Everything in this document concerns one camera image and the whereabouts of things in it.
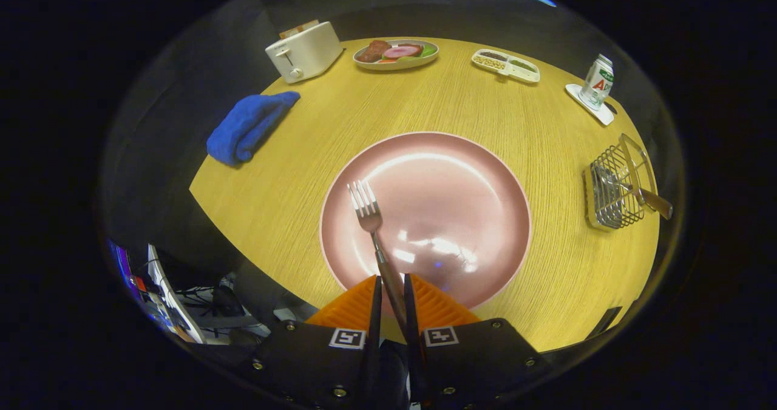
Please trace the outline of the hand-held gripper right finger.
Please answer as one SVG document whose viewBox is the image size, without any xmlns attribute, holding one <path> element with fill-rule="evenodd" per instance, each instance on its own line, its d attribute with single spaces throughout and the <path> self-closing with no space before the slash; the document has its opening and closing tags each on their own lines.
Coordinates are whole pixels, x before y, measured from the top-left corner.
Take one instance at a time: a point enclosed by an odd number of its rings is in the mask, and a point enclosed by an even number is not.
<svg viewBox="0 0 777 410">
<path fill-rule="evenodd" d="M 410 401 L 422 409 L 499 409 L 551 363 L 507 319 L 480 319 L 419 275 L 404 277 Z"/>
</svg>

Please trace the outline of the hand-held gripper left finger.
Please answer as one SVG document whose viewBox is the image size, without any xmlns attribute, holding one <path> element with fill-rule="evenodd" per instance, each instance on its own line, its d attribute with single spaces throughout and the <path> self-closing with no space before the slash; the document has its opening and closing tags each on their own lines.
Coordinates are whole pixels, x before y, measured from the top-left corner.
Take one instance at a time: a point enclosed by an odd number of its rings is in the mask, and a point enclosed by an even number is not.
<svg viewBox="0 0 777 410">
<path fill-rule="evenodd" d="M 251 383 L 303 409 L 366 409 L 379 371 L 381 278 L 308 321 L 283 321 L 251 354 Z"/>
</svg>

